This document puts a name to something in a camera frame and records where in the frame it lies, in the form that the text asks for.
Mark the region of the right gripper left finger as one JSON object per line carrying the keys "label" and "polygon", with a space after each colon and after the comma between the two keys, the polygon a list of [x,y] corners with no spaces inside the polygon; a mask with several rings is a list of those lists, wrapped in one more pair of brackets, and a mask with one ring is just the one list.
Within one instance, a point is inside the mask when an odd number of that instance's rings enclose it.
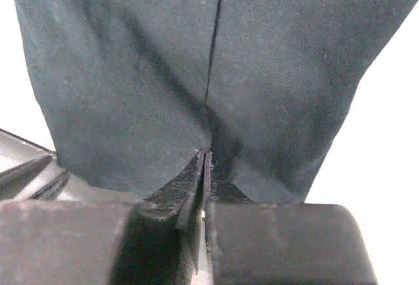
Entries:
{"label": "right gripper left finger", "polygon": [[139,202],[1,203],[2,284],[190,284],[204,154]]}

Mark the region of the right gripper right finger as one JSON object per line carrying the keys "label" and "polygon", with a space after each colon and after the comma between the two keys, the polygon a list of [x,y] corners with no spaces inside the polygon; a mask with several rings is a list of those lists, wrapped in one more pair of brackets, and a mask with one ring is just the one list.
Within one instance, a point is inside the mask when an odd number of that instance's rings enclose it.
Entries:
{"label": "right gripper right finger", "polygon": [[204,163],[206,244],[215,284],[376,284],[357,221],[336,204],[258,203]]}

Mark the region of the black t-shirt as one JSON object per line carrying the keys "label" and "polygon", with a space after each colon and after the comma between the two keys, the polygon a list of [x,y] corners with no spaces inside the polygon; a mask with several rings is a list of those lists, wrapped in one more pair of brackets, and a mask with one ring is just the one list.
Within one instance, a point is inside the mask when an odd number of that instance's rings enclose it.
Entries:
{"label": "black t-shirt", "polygon": [[357,86],[418,0],[14,0],[62,167],[141,197],[199,150],[302,202]]}

